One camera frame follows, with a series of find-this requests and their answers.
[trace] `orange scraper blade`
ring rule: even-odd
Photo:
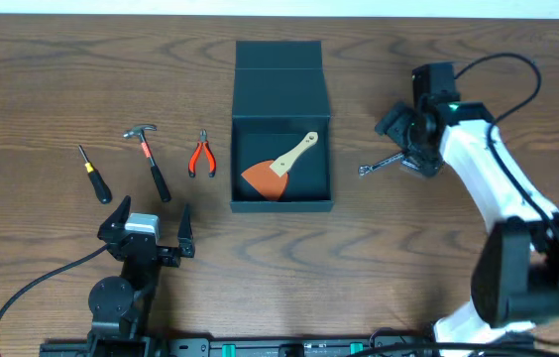
[[[279,200],[288,185],[288,174],[281,177],[271,170],[275,160],[255,164],[242,173],[242,177],[267,200]]]

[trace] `box lid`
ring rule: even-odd
[[[321,43],[238,41],[233,118],[325,116]]]

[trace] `hammer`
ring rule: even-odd
[[[123,134],[123,137],[126,139],[132,137],[139,137],[141,141],[141,147],[143,148],[143,153],[145,154],[146,158],[150,160],[150,165],[152,166],[152,177],[154,178],[154,183],[157,185],[157,189],[159,190],[159,195],[161,196],[161,201],[169,202],[171,201],[171,196],[169,195],[168,185],[165,183],[165,179],[163,175],[161,175],[161,170],[157,166],[157,162],[154,161],[154,157],[152,156],[152,151],[148,146],[148,141],[145,140],[145,133],[144,130],[157,130],[156,125],[151,124],[142,124],[137,125],[134,128],[126,131]]]

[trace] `screwdriver handle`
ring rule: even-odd
[[[161,174],[161,170],[159,170],[159,167],[156,165],[152,166],[152,177],[154,178],[154,183],[157,185],[157,189],[159,190],[161,201],[171,201],[171,195],[169,195],[168,185],[165,183],[165,179]]]
[[[90,178],[90,182],[92,182],[94,194],[97,195],[99,202],[103,204],[110,203],[112,200],[112,192],[110,192],[108,185],[105,184],[99,170],[95,169],[90,163],[87,163],[85,167],[88,170],[88,177]]]

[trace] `wooden table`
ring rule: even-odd
[[[232,214],[229,147],[236,40],[322,40],[334,117],[331,213]],[[469,297],[486,241],[480,213],[452,170],[432,179],[357,166],[396,151],[375,123],[410,100],[410,71],[486,54],[534,58],[539,97],[502,124],[535,185],[559,206],[559,21],[0,16],[0,307],[21,286],[101,246],[96,231],[125,194],[158,214],[175,244],[191,204],[196,258],[163,271],[154,331],[216,337],[368,334],[419,328]],[[465,100],[500,114],[527,96],[518,62],[481,65],[458,82]],[[173,201],[122,133],[138,123]],[[186,164],[206,129],[216,178]],[[82,144],[111,187],[101,205]],[[199,172],[207,171],[201,161]],[[0,325],[5,356],[36,355],[48,338],[83,338],[87,297],[121,264],[104,254],[24,295]],[[559,337],[559,322],[537,331]]]

